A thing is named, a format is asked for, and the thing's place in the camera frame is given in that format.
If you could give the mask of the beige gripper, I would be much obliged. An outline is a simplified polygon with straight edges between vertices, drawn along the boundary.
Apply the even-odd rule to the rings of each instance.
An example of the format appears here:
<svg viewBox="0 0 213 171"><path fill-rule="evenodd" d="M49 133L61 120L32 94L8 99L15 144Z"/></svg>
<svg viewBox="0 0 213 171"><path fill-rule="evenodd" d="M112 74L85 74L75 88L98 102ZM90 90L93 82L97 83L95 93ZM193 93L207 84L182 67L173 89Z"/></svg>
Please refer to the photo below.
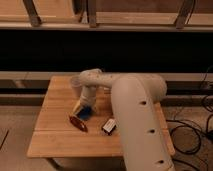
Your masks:
<svg viewBox="0 0 213 171"><path fill-rule="evenodd" d="M80 103L80 101L77 101L75 106L74 106L74 109L73 109L73 114L77 116L78 112L83 108L83 107L86 107L88 105L82 105ZM96 111L96 107L93 106L91 107L92 108L92 114Z"/></svg>

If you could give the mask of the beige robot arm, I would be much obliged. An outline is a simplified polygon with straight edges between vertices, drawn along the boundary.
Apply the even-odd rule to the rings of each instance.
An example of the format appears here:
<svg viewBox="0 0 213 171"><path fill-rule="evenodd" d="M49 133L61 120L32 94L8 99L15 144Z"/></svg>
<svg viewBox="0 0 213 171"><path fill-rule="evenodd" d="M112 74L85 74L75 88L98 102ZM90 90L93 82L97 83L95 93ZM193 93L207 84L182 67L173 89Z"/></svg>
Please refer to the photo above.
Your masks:
<svg viewBox="0 0 213 171"><path fill-rule="evenodd" d="M167 92L157 74L105 74L100 69L82 71L80 104L93 106L96 88L111 90L111 106L123 151L126 171L175 171L155 111Z"/></svg>

